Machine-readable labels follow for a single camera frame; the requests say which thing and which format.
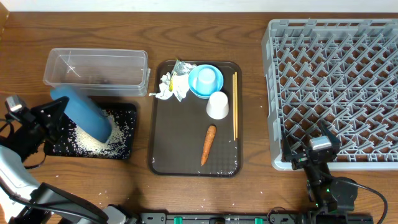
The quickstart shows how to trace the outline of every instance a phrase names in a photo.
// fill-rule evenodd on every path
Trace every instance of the orange carrot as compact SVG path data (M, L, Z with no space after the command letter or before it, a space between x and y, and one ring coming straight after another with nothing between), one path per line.
M203 146L203 153L201 155L200 164L205 165L207 158L209 157L211 145L213 144L214 137L216 136L216 126L210 125L209 129L207 129L205 145Z

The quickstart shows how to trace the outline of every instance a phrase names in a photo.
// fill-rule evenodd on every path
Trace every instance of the brown wooden tabletop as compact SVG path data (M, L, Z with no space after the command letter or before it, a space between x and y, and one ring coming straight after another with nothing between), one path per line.
M12 12L0 46L0 102L20 95L29 107L50 101L43 84L52 48L139 49L149 55L154 89L157 66L164 60L229 60L243 71L243 168L230 179L165 177L147 168L153 97L125 97L138 109L134 149L128 161L50 156L32 170L39 181L105 207L120 204L127 211L170 213L267 213L272 207L305 211L308 202L304 172L281 172L271 166L267 130L267 87L262 69L261 39L271 19L397 18L398 14L331 13L44 13ZM115 101L97 97L100 101ZM0 114L6 113L1 106ZM33 159L41 159L42 152ZM332 172L382 193L389 202L385 223L398 222L398 172ZM383 204L359 190L355 211L379 220ZM0 223L4 223L0 210ZM49 223L56 223L53 217Z

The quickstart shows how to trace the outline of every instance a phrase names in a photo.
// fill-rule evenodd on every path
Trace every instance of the black tray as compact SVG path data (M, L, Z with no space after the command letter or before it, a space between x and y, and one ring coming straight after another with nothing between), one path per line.
M107 154L89 154L84 151L77 151L72 144L75 141L73 130L76 124L63 115L60 129L62 136L55 145L46 142L44 144L44 152L48 156L73 156L73 157L92 157L100 159L128 159L132 151L132 140L134 139L134 132L136 128L137 110L133 104L130 103L99 103L98 106L106 110L108 114L114 116L115 122L120 126L127 126L129 128L126 136L125 147L122 148L118 155L109 156Z
M206 113L208 100L196 97L191 91L178 102L155 98L152 112L152 130L148 152L149 169L159 175L185 175L204 177L232 177L242 167L242 71L233 62L196 62L217 67L224 76L221 89L228 96L229 113L221 120ZM159 92L162 75L171 72L174 60L163 62L157 68L155 91ZM238 73L238 140L233 136L233 74ZM200 165L203 144L208 127L217 127L209 158Z

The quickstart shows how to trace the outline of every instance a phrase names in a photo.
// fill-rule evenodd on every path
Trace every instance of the white backdrop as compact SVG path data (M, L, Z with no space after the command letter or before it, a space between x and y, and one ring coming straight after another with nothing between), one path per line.
M398 12L398 0L0 0L9 11Z

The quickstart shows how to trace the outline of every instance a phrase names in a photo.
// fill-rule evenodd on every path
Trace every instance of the chopsticks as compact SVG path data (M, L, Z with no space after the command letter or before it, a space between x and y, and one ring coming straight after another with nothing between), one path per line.
M238 74L232 75L233 82L233 113L234 113L234 141L238 138Z

